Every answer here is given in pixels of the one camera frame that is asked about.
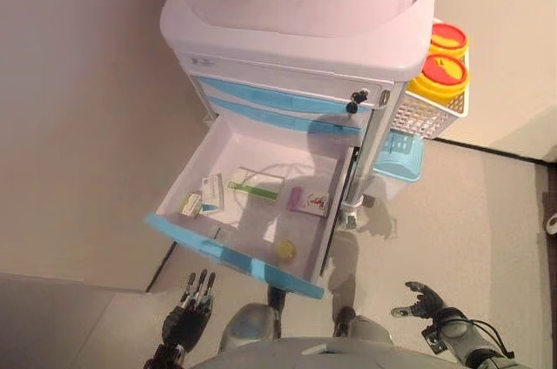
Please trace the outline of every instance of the red lid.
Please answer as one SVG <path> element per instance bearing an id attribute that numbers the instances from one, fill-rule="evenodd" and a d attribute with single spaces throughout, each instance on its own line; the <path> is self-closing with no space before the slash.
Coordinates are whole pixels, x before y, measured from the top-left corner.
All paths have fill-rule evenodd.
<path id="1" fill-rule="evenodd" d="M 432 44 L 456 50 L 466 44 L 466 34 L 449 23 L 435 23 L 432 27 Z"/>
<path id="2" fill-rule="evenodd" d="M 421 70 L 422 74 L 437 84 L 453 86 L 466 80 L 466 66 L 458 59 L 446 54 L 430 54 Z"/>

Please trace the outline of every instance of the beige wall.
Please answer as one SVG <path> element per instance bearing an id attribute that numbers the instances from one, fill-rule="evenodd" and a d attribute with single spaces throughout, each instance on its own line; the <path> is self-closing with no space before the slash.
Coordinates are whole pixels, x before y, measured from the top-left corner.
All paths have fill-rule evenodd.
<path id="1" fill-rule="evenodd" d="M 470 115 L 441 137 L 557 161 L 557 0 L 437 0 L 470 37 Z"/>
<path id="2" fill-rule="evenodd" d="M 0 272 L 144 289 L 205 128 L 164 0 L 0 0 Z"/>

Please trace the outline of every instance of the open drawer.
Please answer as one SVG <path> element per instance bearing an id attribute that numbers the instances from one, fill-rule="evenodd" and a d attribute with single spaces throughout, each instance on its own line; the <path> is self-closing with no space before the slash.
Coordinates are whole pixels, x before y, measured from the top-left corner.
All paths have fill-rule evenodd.
<path id="1" fill-rule="evenodd" d="M 339 208 L 352 147 L 327 135 L 278 129 L 247 118 L 221 115 L 147 222 L 192 250 L 252 275 L 269 285 L 319 299 L 319 273 Z M 274 203 L 229 189 L 237 168 L 280 176 Z M 188 194 L 203 178 L 220 173 L 224 209 L 196 218 L 180 214 Z M 319 217 L 287 210 L 293 187 L 329 192 L 329 212 Z M 293 258 L 280 258 L 276 243 L 290 241 Z"/>

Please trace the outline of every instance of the drawer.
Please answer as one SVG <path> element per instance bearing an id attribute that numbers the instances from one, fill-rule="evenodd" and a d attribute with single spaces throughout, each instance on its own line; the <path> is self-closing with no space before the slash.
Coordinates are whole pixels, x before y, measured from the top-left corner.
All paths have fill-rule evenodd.
<path id="1" fill-rule="evenodd" d="M 346 111 L 349 100 L 309 97 L 299 92 L 266 89 L 212 77 L 194 77 L 193 80 L 208 98 L 218 98 L 252 108 L 265 108 L 267 111 L 308 120 L 364 130 L 372 113 L 369 106 L 361 105 L 357 113 L 349 114 Z M 213 105 L 213 109 L 218 112 L 218 106 Z"/>
<path id="2" fill-rule="evenodd" d="M 313 141 L 301 131 L 277 129 L 269 124 L 253 127 L 253 121 L 252 126 L 243 126 L 241 121 L 228 117 L 217 118 L 147 222 L 181 245 L 238 272 L 289 292 L 321 298 L 324 290 L 318 283 L 319 273 L 353 148 L 335 144 L 327 140 L 327 135 L 319 135 L 325 140 Z M 228 179 L 238 167 L 283 177 L 284 187 L 277 200 L 269 203 L 228 189 Z M 188 194 L 201 189 L 203 178 L 217 173 L 223 180 L 225 208 L 196 218 L 181 215 L 179 211 Z M 290 192 L 296 186 L 329 192 L 328 216 L 288 211 Z M 295 245 L 293 258 L 277 256 L 275 243 L 284 240 Z"/>
<path id="3" fill-rule="evenodd" d="M 330 71 L 263 64 L 224 57 L 177 53 L 178 61 L 190 76 L 214 77 L 256 87 L 307 93 L 349 100 L 354 92 L 368 91 L 365 105 L 385 108 L 394 83 L 386 80 L 348 77 Z"/>

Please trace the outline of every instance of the black cable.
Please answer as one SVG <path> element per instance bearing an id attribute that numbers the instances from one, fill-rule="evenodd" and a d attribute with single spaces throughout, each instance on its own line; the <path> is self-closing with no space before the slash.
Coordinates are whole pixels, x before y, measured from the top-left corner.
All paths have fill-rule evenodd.
<path id="1" fill-rule="evenodd" d="M 499 335 L 499 332 L 495 329 L 495 327 L 493 327 L 491 324 L 487 323 L 486 321 L 482 321 L 480 319 L 448 319 L 445 321 L 442 321 L 438 326 L 437 326 L 437 335 L 439 337 L 439 333 L 441 328 L 443 328 L 443 326 L 449 324 L 449 323 L 467 323 L 469 325 L 472 325 L 478 329 L 480 329 L 481 331 L 483 331 L 485 334 L 487 334 L 489 336 L 489 338 L 495 343 L 495 345 L 497 345 L 500 350 L 502 351 L 502 353 L 505 355 L 506 358 L 508 359 L 514 359 L 514 352 L 509 352 L 507 350 L 507 348 L 505 347 L 505 344 L 503 343 L 503 340 L 501 338 L 501 336 Z M 486 325 L 489 328 L 491 328 L 493 330 L 493 333 L 495 334 L 495 336 L 493 336 L 488 330 L 486 330 L 484 327 L 482 327 L 480 324 L 482 325 Z"/>
<path id="2" fill-rule="evenodd" d="M 495 333 L 495 335 L 497 336 L 497 340 L 499 341 L 499 345 L 500 345 L 500 349 L 501 351 L 505 354 L 505 356 L 507 356 L 509 359 L 514 359 L 514 352 L 513 351 L 508 351 L 507 348 L 505 347 L 505 343 L 503 343 L 503 339 L 501 338 L 501 336 L 499 335 L 499 332 L 497 331 L 497 329 L 495 327 L 493 327 L 491 324 L 487 323 L 486 321 L 482 321 L 481 319 L 471 319 L 470 321 L 474 322 L 474 325 L 478 328 L 480 328 L 480 326 L 478 324 L 483 324 L 483 325 L 487 325 L 489 328 L 492 329 L 492 331 Z"/>

